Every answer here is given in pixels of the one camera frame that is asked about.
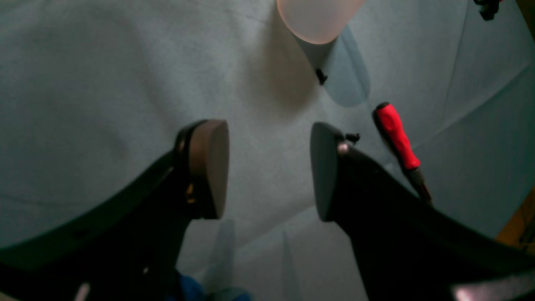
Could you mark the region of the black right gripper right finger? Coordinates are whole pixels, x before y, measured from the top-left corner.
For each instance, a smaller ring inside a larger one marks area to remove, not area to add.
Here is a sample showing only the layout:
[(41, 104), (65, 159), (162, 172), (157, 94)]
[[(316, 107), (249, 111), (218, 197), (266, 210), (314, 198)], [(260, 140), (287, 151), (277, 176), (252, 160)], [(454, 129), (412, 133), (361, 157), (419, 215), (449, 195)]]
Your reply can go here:
[(319, 217), (349, 237), (371, 301), (533, 301), (534, 257), (410, 193), (325, 123), (311, 129)]

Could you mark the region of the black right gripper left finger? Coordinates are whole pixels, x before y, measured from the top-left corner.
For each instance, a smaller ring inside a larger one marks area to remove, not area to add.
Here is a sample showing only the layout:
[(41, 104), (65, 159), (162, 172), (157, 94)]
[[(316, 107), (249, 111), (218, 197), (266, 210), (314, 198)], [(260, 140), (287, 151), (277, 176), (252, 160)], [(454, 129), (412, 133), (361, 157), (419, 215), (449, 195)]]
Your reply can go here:
[(200, 120), (88, 213), (1, 249), (2, 301), (184, 301), (176, 262), (194, 219), (220, 219), (229, 126)]

